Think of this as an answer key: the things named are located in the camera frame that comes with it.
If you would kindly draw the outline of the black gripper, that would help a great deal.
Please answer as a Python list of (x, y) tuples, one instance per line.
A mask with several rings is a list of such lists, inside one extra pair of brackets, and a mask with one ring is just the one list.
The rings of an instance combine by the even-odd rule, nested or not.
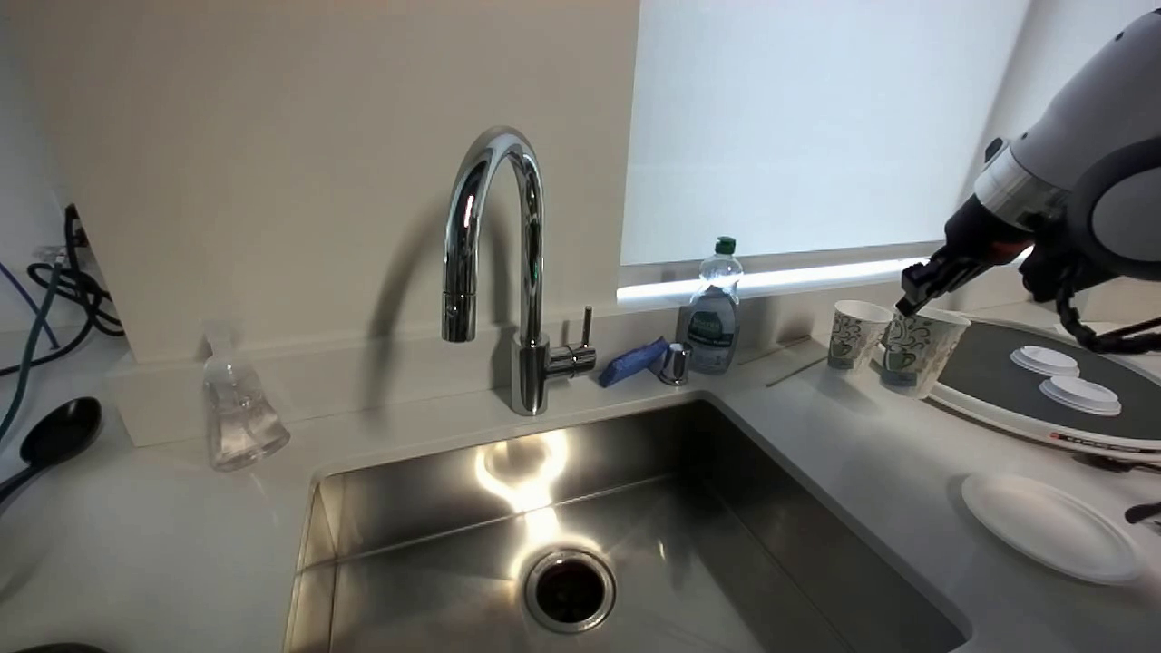
[(996, 217), (969, 198), (945, 225), (945, 247), (899, 277), (899, 316), (920, 316), (934, 299), (945, 299), (996, 264), (1009, 264), (1032, 247), (1032, 236)]

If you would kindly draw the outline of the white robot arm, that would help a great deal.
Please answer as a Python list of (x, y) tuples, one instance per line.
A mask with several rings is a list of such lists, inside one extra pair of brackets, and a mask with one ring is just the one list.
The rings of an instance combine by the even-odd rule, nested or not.
[(1073, 299), (1095, 283), (1161, 281), (1161, 13), (1119, 31), (1013, 146), (997, 146), (945, 247), (899, 277), (899, 316), (920, 316), (996, 264), (1051, 305), (1090, 352), (1161, 349), (1161, 321), (1095, 334)]

